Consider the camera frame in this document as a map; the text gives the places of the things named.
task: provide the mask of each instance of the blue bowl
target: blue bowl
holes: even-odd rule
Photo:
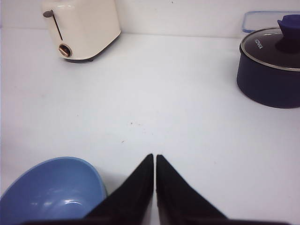
[[[82,218],[106,198],[104,184],[88,162],[50,159],[16,180],[0,200],[1,225],[28,220]]]

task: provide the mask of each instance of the purple lid knob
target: purple lid knob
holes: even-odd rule
[[[300,40],[300,15],[285,15],[278,24],[285,38]]]

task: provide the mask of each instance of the toaster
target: toaster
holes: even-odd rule
[[[121,33],[114,0],[44,0],[42,10],[65,59],[93,60]]]

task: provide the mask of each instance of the pot lid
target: pot lid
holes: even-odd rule
[[[285,15],[280,28],[268,28],[247,35],[242,51],[268,67],[300,72],[300,15]]]

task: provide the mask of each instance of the white wall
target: white wall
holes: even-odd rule
[[[3,27],[44,29],[41,0],[2,0]],[[125,33],[236,37],[252,10],[300,10],[300,0],[116,0]]]

